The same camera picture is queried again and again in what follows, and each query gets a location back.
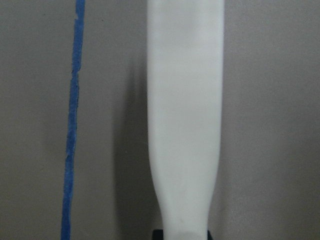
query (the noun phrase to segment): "gray surface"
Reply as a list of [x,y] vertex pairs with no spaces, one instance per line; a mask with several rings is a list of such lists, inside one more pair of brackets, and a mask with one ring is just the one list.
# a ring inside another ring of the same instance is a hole
[[[225,3],[217,240],[320,239],[320,3]],[[0,239],[59,239],[74,1],[0,3]],[[86,3],[72,239],[161,228],[146,122],[146,1]]]

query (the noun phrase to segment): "blue line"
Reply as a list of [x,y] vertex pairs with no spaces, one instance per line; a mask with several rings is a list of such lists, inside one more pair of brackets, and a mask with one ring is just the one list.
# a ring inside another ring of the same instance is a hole
[[76,0],[74,20],[74,38],[72,50],[72,79],[70,82],[68,133],[66,139],[66,158],[64,169],[64,186],[61,220],[61,240],[70,240],[71,202],[74,185],[74,156],[77,139],[77,108],[79,99],[79,76],[84,33],[85,0]]

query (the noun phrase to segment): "black object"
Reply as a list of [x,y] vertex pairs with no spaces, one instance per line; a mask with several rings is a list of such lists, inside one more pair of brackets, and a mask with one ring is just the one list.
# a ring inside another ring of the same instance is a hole
[[[152,240],[164,240],[164,231],[162,229],[153,230]],[[209,231],[208,231],[208,240],[214,240]]]

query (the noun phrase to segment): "white handle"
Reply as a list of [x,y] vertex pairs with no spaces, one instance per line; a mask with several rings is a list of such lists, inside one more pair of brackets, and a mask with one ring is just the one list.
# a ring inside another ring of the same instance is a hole
[[220,152],[223,0],[148,1],[148,137],[165,240],[207,240]]

